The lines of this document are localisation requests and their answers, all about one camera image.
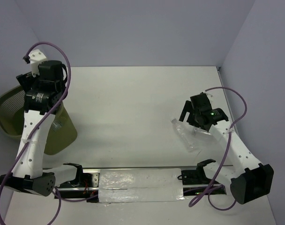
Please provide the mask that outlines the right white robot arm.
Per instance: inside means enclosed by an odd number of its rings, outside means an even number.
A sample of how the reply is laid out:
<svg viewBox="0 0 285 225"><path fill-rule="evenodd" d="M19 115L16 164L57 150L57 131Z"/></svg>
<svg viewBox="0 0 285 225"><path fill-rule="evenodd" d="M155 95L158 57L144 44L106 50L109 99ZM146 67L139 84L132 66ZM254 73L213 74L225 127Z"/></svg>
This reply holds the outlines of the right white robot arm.
<svg viewBox="0 0 285 225"><path fill-rule="evenodd" d="M185 102L180 121L209 132L225 149L220 163L214 159L199 162L194 170L184 170L178 177L184 185L200 182L222 184L239 204L246 204L270 193L274 170L263 165L246 147L221 108L212 108L206 93L191 96Z"/></svg>

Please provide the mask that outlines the clear bottle white cap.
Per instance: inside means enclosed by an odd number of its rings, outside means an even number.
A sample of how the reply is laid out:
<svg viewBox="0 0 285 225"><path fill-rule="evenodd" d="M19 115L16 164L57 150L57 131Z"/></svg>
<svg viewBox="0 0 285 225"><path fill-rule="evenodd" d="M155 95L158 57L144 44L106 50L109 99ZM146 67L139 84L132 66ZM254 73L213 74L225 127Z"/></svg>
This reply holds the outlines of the clear bottle white cap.
<svg viewBox="0 0 285 225"><path fill-rule="evenodd" d="M178 136L188 152L199 150L194 132L188 130L183 122L177 119L172 119L171 123L175 134Z"/></svg>

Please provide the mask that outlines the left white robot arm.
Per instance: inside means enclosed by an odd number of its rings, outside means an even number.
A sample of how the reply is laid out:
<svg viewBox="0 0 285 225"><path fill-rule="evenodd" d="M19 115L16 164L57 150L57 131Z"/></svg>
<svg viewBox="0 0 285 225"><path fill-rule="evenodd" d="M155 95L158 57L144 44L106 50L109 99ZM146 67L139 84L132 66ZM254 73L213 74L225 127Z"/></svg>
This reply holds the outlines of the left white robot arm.
<svg viewBox="0 0 285 225"><path fill-rule="evenodd" d="M68 72L58 60L39 63L39 74L20 75L17 80L25 91L24 125L15 164L7 174L0 176L0 188L48 196L55 187L70 183L78 187L84 182L79 164L65 163L53 169L43 169L48 132L67 96Z"/></svg>

